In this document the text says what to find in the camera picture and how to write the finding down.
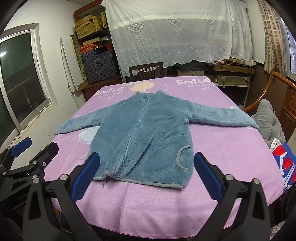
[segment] white wall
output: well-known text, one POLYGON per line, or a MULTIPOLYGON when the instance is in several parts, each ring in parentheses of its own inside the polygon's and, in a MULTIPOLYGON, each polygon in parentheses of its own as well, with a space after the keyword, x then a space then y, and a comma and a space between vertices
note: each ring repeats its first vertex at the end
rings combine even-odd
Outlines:
POLYGON ((250 19, 253 61, 264 64, 265 59, 265 30, 262 15, 257 0, 243 0, 247 5, 250 19))
POLYGON ((65 0, 28 0, 12 17, 6 30, 28 23, 39 23, 39 36, 46 68, 45 74, 54 93, 54 103, 23 130, 17 142, 32 139, 32 147, 15 159, 12 168, 25 166, 48 145, 53 132, 76 111, 77 106, 68 90, 63 66, 60 39, 73 35, 73 13, 82 5, 65 0))

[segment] blue gripper pad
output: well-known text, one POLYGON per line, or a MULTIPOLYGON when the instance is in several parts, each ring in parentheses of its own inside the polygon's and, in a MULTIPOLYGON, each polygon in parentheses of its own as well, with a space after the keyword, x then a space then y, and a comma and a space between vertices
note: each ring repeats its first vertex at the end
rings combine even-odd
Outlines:
POLYGON ((218 178, 199 153, 194 155, 193 163, 211 198, 219 202, 223 195, 222 186, 218 178))
POLYGON ((73 202, 83 198, 83 195, 85 194, 89 184, 100 167, 100 163, 101 161, 99 154, 92 153, 90 160, 72 184, 71 199, 73 202))
POLYGON ((10 156, 11 157, 18 157, 25 150, 27 150, 31 145, 32 145, 31 138, 29 138, 29 137, 25 138, 24 140, 22 140, 20 143, 18 143, 16 146, 14 146, 11 149, 10 156))

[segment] jacket sleeve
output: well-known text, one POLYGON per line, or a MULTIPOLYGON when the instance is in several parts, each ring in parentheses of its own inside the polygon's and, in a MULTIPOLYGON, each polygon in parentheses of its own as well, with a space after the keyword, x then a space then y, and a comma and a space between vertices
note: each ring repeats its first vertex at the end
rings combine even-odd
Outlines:
POLYGON ((85 127, 99 126, 102 124, 104 119, 109 116, 123 102, 125 101, 120 101, 103 109, 90 112, 77 118, 69 119, 56 129, 54 135, 77 131, 85 127))
POLYGON ((181 100, 180 107, 193 122, 231 127, 251 126, 259 130, 255 120, 238 108, 215 108, 188 100, 181 100))

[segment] window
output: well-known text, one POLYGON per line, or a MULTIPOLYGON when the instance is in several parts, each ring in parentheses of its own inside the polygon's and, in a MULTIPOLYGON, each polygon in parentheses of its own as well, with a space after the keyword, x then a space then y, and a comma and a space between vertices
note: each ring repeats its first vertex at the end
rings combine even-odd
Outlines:
POLYGON ((290 71, 293 74, 296 74, 296 41, 293 38, 290 30, 287 28, 289 46, 290 46, 290 55, 291 55, 291 68, 290 71))
POLYGON ((286 75, 296 81, 296 42, 283 19, 280 19, 283 33, 286 75))
POLYGON ((35 29, 0 39, 0 153, 50 104, 36 53, 35 29))

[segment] pink bedsheet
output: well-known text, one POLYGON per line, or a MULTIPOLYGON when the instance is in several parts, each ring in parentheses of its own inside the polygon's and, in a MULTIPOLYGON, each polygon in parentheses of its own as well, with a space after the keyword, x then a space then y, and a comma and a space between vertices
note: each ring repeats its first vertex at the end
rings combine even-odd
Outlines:
MULTIPOLYGON (((99 90, 73 117, 127 99, 136 91, 166 94, 213 107, 236 105, 208 78, 169 77, 132 84, 107 86, 99 90)), ((237 180, 262 182, 268 204, 283 191, 279 168, 259 132, 252 127, 231 128, 190 123, 194 153, 201 151, 207 160, 237 180)), ((84 162, 98 127, 57 135, 58 155, 45 169, 46 180, 71 173, 84 162)), ((156 239, 195 236, 207 221, 217 202, 212 200, 194 170, 189 184, 181 191, 110 180, 102 186, 92 181, 77 206, 86 220, 96 226, 122 234, 156 239)), ((236 202, 225 227, 235 218, 236 202)))

